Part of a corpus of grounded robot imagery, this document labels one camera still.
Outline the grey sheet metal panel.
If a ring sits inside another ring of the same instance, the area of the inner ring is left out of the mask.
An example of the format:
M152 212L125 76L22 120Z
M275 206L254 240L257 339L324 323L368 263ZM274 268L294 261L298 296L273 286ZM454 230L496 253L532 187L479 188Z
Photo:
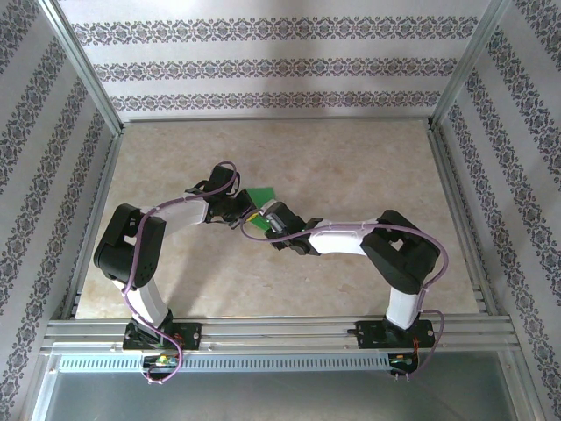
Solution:
M410 377L386 371L62 373L47 362L25 421L544 421L513 351L438 352Z

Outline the aluminium table edge rail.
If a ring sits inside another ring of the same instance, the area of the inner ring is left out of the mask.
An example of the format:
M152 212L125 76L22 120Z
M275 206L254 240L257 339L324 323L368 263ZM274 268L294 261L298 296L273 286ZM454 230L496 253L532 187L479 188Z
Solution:
M374 121L374 122L421 122L424 126L430 127L432 120L431 118L422 117L369 117L369 116L359 116L359 117L348 117L348 116L314 116L314 117L200 117L200 118L172 118L172 117L161 117L161 118L132 118L122 123L123 126L129 126L134 124L158 124L158 123L194 123L194 122L294 122L294 121Z
M501 310L494 301L485 266L469 224L470 219L462 201L461 188L454 176L452 161L446 154L440 134L429 127L427 135L479 311L488 316L499 316Z
M123 140L123 132L118 133L112 140L103 165L96 187L94 201L90 207L89 218L85 226L79 253L75 259L72 278L69 281L65 295L63 296L57 316L63 320L70 319L74 315L75 303L82 293L83 284L92 259L93 249L96 243L96 235L101 224L104 205L109 194L111 179L115 171L117 157Z

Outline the long aluminium mounting rail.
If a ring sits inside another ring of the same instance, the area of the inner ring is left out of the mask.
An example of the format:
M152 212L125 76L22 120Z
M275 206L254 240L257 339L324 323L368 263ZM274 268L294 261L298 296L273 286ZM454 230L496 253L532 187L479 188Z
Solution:
M520 341L508 316L485 314L426 317L425 333L442 332L441 352L517 351ZM334 353L355 351L366 342L357 317L334 318L187 318L200 323L200 353ZM54 320L40 346L43 353L110 353L122 351L126 318Z

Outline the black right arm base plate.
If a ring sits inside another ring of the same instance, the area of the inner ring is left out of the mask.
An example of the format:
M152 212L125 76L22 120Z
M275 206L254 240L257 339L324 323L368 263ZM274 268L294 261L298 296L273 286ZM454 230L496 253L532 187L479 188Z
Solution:
M435 333L429 320L417 319L407 330L403 330L386 319L355 323L354 334L359 349L420 348L434 346Z

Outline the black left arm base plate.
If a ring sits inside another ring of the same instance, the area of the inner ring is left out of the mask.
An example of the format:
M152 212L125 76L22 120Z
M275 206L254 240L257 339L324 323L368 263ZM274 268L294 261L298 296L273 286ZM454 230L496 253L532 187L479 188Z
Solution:
M175 340L183 350L199 349L202 336L201 324L171 322L164 324L160 329ZM123 349L125 351L174 350L175 345L145 325L132 320L124 331Z

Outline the aluminium frame post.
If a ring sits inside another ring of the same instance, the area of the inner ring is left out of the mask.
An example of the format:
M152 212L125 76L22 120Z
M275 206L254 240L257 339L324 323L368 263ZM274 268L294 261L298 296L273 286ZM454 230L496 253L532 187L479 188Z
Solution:
M123 130L123 123L58 0L37 0L37 2L65 49L75 72L82 79L96 108L101 112L105 122L108 124L111 133L113 135L120 135Z
M431 131L435 131L437 126L445 119L448 110L452 107L464 86L465 80L475 67L486 43L511 3L512 0L490 0L465 51L458 61L458 65L452 72L451 79L444 88L435 110L429 118L429 128Z

